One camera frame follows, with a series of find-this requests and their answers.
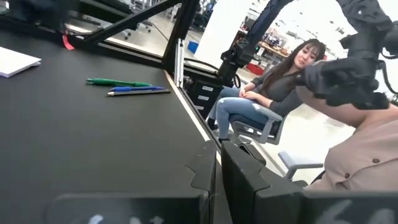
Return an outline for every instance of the white paper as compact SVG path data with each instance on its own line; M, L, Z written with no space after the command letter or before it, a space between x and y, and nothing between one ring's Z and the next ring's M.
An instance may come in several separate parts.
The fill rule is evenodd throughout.
M9 78L27 68L40 65L41 59L0 47L0 75Z

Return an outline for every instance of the green pen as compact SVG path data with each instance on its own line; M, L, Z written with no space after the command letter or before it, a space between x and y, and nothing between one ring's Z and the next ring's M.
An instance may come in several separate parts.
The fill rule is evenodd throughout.
M106 78L87 78L87 83L92 85L101 85L101 86L131 86L131 87L144 87L144 86L152 86L149 83L143 82L124 82L118 80L110 80Z

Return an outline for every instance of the pen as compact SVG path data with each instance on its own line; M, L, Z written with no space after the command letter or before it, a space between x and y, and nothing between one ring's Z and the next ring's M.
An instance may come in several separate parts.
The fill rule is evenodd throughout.
M86 82L92 85L101 85L101 86L131 86L131 87L152 86L149 83L124 82L118 80L110 80L106 78L87 78Z
M130 87L130 86L123 86L123 87L114 87L110 89L110 91L138 91L138 90L164 90L163 87L160 86L142 86L142 87Z
M143 94L160 94L160 93L171 93L170 90L137 90L137 91L121 91L121 92L109 92L108 96L126 96L126 95L143 95Z

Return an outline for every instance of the blue jeans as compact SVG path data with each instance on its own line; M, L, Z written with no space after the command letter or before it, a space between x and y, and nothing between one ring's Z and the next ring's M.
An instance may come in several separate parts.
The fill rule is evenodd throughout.
M254 109L252 104L257 102L240 98L239 89L237 88L224 87L219 98L220 100L218 100L216 107L213 107L212 111L214 110L215 118L218 123L218 137L220 139L226 139L228 137L230 114L240 114L262 124L266 124L268 121L267 116Z

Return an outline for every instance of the beige shirt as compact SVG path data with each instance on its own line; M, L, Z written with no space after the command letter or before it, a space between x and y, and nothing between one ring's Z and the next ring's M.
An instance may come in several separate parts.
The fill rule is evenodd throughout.
M331 148L322 179L305 190L398 191L398 116L357 129Z

